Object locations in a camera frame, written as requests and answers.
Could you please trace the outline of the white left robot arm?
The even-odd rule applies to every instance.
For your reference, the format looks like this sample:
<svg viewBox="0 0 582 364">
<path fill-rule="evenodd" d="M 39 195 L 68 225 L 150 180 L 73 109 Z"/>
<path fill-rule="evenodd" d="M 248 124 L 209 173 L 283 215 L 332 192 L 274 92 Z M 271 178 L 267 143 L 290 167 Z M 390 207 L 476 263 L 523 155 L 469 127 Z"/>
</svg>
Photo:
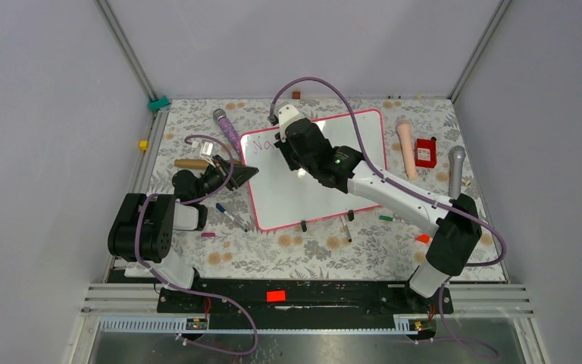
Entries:
<svg viewBox="0 0 582 364">
<path fill-rule="evenodd" d="M 175 300 L 186 311 L 200 309 L 205 292 L 193 283 L 199 274 L 170 253 L 173 232 L 204 230 L 208 208 L 203 199 L 216 190 L 237 190 L 258 172 L 215 155 L 200 174 L 186 169 L 175 173 L 172 193 L 128 193 L 108 235 L 109 253 L 138 263 L 149 274 L 156 272 L 170 289 L 178 286 Z"/>
</svg>

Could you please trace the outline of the pink framed whiteboard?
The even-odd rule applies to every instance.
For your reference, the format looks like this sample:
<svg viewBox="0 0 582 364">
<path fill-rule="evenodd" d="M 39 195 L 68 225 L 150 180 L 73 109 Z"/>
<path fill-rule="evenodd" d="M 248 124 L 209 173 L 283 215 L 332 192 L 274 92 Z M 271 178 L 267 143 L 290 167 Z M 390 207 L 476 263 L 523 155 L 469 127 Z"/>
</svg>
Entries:
<svg viewBox="0 0 582 364">
<path fill-rule="evenodd" d="M 255 223 L 271 231 L 377 207 L 352 194 L 357 167 L 384 169 L 383 115 L 377 109 L 300 121 L 244 133 L 242 159 L 258 173 L 249 179 Z"/>
</svg>

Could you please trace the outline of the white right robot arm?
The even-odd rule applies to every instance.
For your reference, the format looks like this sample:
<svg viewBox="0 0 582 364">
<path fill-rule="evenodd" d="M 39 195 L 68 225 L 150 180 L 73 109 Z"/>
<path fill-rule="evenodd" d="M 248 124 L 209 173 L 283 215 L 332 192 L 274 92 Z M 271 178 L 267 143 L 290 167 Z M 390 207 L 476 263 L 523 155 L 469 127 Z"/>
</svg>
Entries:
<svg viewBox="0 0 582 364">
<path fill-rule="evenodd" d="M 375 202 L 417 226 L 431 238 L 426 258 L 408 279 L 406 306 L 423 312 L 450 277 L 464 270 L 483 231 L 475 201 L 433 195 L 374 164 L 362 146 L 334 146 L 307 118 L 279 120 L 275 146 L 294 171 L 319 184 Z"/>
</svg>

